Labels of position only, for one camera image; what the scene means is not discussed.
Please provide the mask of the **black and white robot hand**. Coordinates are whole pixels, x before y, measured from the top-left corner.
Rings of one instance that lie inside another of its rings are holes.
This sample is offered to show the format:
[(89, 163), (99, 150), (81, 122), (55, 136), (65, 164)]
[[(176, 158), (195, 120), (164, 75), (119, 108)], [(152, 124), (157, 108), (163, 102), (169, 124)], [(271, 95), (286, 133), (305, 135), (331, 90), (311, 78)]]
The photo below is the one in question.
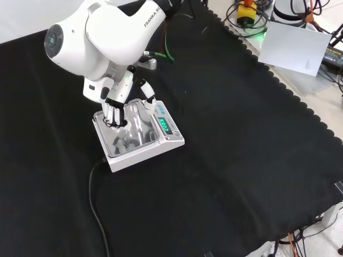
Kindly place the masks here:
[(156, 106), (155, 92), (152, 86), (136, 75), (136, 68), (129, 65), (123, 79), (109, 91), (103, 106), (103, 122), (107, 127), (116, 129), (125, 127), (128, 122), (124, 117), (124, 106), (135, 89), (140, 89), (145, 96), (144, 107), (152, 114)]

